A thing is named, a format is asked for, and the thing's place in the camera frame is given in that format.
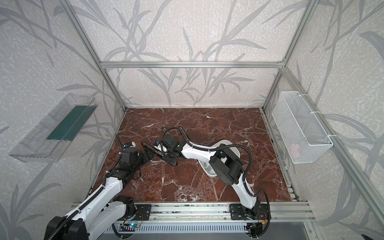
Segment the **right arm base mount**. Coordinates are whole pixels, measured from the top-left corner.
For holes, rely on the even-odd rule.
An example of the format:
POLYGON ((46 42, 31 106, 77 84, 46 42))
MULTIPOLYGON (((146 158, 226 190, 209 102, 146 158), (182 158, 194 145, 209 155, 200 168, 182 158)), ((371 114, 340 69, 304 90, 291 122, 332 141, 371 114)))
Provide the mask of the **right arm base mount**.
POLYGON ((241 204, 230 204, 229 211, 232 220, 270 220, 268 204, 256 204, 252 209, 245 208, 241 204))

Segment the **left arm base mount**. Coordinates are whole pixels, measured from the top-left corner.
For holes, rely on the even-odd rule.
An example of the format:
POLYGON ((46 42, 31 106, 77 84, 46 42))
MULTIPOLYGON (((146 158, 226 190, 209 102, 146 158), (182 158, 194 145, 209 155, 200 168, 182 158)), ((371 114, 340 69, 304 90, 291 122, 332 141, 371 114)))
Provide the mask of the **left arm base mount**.
POLYGON ((151 204, 138 204, 127 206, 125 215, 120 221, 148 221, 151 215, 151 204))

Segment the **beige stapler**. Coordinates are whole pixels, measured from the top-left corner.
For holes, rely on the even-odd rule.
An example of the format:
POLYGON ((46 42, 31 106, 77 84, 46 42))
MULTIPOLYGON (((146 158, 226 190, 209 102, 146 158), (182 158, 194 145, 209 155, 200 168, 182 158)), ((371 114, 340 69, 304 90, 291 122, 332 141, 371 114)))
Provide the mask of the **beige stapler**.
POLYGON ((167 130, 165 127, 162 127, 162 131, 163 131, 163 133, 164 133, 165 135, 169 133, 168 130, 167 130))

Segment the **black stapler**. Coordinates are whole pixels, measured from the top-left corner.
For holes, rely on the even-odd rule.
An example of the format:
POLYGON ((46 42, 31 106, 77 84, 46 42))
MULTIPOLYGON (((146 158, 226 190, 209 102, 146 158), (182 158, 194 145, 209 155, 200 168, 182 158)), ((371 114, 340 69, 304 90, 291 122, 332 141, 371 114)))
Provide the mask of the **black stapler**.
POLYGON ((170 164, 171 166, 175 167, 178 165, 178 162, 175 158, 171 158, 170 155, 168 154, 165 154, 163 152, 161 152, 161 150, 158 150, 156 149, 155 147, 152 147, 150 146, 149 144, 147 144, 146 142, 142 142, 142 146, 146 149, 149 149, 151 150, 152 152, 154 152, 155 154, 157 154, 163 161, 167 162, 168 164, 170 164))
POLYGON ((180 132, 181 132, 183 138, 185 139, 185 141, 186 141, 186 142, 190 142, 191 140, 190 140, 190 138, 188 137, 188 135, 187 135, 187 133, 185 132, 185 130, 183 129, 183 127, 182 127, 182 126, 179 126, 178 128, 179 128, 179 130, 180 130, 180 132))

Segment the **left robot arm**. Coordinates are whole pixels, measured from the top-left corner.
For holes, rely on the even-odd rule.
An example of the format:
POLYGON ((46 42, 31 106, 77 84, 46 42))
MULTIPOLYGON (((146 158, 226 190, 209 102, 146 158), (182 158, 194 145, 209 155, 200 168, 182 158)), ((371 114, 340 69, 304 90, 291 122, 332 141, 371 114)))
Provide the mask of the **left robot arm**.
POLYGON ((137 213, 132 197, 120 196, 141 166, 154 158, 151 151, 127 147, 118 164, 107 171, 102 184, 79 206, 63 217, 54 217, 47 225, 46 240, 96 240, 121 218, 137 213))

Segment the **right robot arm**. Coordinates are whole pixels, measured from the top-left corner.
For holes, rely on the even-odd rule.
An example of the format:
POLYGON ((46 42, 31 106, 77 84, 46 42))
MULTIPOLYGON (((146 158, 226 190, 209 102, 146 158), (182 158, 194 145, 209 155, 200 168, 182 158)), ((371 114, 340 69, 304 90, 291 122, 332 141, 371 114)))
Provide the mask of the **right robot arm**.
POLYGON ((209 177, 218 177, 222 182, 232 186, 240 199, 244 211, 255 214, 260 201, 246 180, 247 170, 237 150, 239 146, 227 140, 217 142, 211 147, 201 146, 189 140, 177 141, 167 134, 160 141, 155 141, 155 148, 164 155, 164 160, 176 158, 197 160, 209 177))

